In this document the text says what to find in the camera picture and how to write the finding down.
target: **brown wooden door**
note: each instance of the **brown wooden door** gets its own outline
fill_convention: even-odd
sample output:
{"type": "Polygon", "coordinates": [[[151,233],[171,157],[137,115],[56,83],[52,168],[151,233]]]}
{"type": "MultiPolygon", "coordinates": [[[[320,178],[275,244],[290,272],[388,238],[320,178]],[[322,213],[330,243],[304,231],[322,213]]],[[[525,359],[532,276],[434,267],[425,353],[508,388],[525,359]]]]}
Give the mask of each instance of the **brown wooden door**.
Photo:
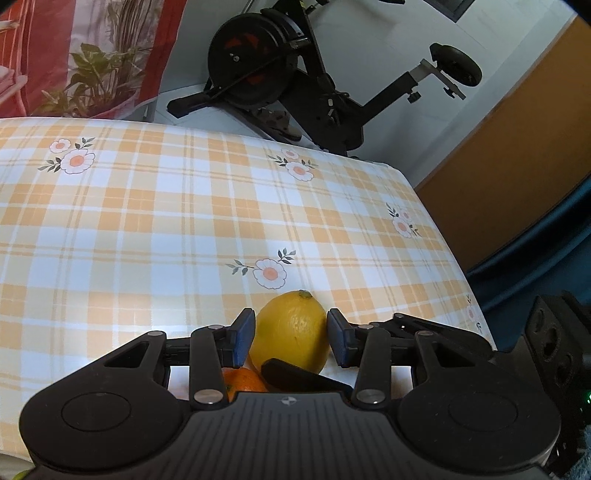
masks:
{"type": "Polygon", "coordinates": [[[590,172],[591,28],[577,18],[417,193],[467,270],[590,172]]]}

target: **exercise bike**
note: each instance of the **exercise bike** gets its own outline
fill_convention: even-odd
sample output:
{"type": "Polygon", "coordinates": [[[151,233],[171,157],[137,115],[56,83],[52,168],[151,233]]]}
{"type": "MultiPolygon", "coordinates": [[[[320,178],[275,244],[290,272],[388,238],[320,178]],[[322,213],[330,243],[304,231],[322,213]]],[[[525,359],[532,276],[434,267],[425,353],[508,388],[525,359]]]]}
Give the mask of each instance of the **exercise bike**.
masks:
{"type": "Polygon", "coordinates": [[[413,89],[429,75],[443,82],[449,96],[461,99],[466,96],[445,74],[470,87],[482,80],[480,67],[468,55],[434,43],[430,53],[435,65],[422,59],[360,105],[348,93],[336,89],[324,68],[308,18],[313,10],[300,0],[278,0],[260,13],[243,13],[228,20],[209,47],[205,90],[172,100],[167,106],[169,113],[180,118],[224,102],[275,140],[286,142],[254,114],[279,101],[321,149],[347,156],[363,143],[363,126],[372,118],[404,95],[411,103],[419,100],[421,95],[413,89]],[[299,57],[306,71],[298,68],[299,57]]]}

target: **teal curtain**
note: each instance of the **teal curtain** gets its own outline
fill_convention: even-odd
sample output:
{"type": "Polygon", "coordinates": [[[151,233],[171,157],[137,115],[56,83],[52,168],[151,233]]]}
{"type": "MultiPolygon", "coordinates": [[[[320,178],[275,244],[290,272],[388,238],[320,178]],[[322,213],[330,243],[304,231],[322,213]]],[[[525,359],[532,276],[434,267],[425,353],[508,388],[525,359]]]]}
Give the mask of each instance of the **teal curtain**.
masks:
{"type": "Polygon", "coordinates": [[[502,351],[515,345],[537,295],[568,290],[591,304],[591,176],[466,277],[502,351]]]}

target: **green object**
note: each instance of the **green object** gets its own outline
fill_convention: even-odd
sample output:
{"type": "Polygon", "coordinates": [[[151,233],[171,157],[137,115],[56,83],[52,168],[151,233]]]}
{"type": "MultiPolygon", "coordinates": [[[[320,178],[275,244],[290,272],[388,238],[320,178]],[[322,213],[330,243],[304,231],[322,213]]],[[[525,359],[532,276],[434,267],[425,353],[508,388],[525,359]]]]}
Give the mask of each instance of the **green object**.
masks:
{"type": "Polygon", "coordinates": [[[17,473],[12,480],[22,480],[27,476],[30,470],[25,470],[24,472],[17,473]]]}

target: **plaid tablecloth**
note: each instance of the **plaid tablecloth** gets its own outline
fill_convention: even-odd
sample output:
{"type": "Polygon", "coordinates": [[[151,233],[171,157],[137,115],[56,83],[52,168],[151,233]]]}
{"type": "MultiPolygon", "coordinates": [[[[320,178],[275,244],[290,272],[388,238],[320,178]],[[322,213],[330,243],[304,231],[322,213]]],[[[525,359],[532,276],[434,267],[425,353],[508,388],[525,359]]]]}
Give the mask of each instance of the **plaid tablecloth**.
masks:
{"type": "MultiPolygon", "coordinates": [[[[492,343],[400,172],[164,125],[1,121],[0,284],[0,450],[23,457],[38,390],[148,330],[187,336],[290,290],[352,322],[407,312],[492,343]]],[[[351,381],[332,358],[324,373],[351,381]]]]}

